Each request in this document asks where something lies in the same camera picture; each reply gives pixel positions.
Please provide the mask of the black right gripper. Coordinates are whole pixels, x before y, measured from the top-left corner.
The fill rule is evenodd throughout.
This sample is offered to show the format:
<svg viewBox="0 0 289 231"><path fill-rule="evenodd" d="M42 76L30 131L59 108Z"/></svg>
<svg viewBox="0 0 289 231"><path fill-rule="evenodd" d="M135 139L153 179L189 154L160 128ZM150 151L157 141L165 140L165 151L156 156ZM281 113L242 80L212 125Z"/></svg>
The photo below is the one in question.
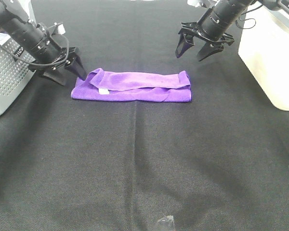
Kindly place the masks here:
<svg viewBox="0 0 289 231"><path fill-rule="evenodd" d="M197 22L182 23L175 50L176 57L180 58L194 46L194 37L206 41L197 54L198 61L222 52L224 46L217 43L231 45L234 42L226 30L251 4L251 0L219 0L214 6L209 7Z"/></svg>

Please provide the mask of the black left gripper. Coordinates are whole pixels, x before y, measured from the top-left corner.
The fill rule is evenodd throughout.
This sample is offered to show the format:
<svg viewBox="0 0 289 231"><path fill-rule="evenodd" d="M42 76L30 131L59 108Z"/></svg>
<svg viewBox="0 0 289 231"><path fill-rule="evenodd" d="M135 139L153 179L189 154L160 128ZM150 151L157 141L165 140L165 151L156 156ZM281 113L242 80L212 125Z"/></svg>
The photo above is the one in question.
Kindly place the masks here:
<svg viewBox="0 0 289 231"><path fill-rule="evenodd" d="M54 29L54 25L46 27L43 23L23 23L18 19L6 23L7 34L34 58L33 62L26 62L31 71L37 70L40 77L65 86L66 78L58 71L63 66L85 80L86 70L78 57L78 48L70 47L64 35L53 34Z"/></svg>

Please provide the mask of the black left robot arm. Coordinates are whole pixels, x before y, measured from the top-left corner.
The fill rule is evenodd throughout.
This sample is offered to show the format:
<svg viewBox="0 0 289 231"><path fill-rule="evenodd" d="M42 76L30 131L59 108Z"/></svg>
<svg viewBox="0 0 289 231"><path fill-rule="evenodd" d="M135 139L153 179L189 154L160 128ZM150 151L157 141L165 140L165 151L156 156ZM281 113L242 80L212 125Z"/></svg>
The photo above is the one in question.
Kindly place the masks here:
<svg viewBox="0 0 289 231"><path fill-rule="evenodd" d="M0 28L34 58L33 62L27 62L28 68L40 77L65 85L66 79L60 73L63 67L76 77L86 79L87 72L78 47L71 47L68 39L65 39L65 47L53 39L53 36L64 35L63 23L55 23L51 27L36 24L19 1L0 0Z"/></svg>

